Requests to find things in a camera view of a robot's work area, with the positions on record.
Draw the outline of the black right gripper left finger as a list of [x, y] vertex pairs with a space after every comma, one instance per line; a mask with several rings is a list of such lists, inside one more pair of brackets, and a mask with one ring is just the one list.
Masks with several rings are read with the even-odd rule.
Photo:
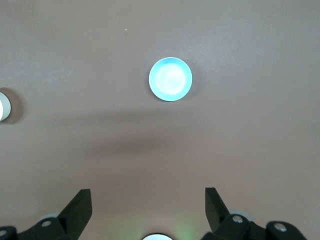
[[77, 240], [92, 217], [90, 189], [81, 189], [56, 217], [47, 217], [18, 233], [14, 226], [2, 226], [2, 240]]

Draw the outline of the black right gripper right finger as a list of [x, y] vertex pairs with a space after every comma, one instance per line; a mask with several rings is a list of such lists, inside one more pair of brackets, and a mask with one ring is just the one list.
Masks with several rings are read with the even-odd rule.
[[306, 240], [294, 225], [270, 221], [261, 227], [239, 213], [230, 213], [214, 187], [205, 189], [205, 214], [210, 232], [203, 240]]

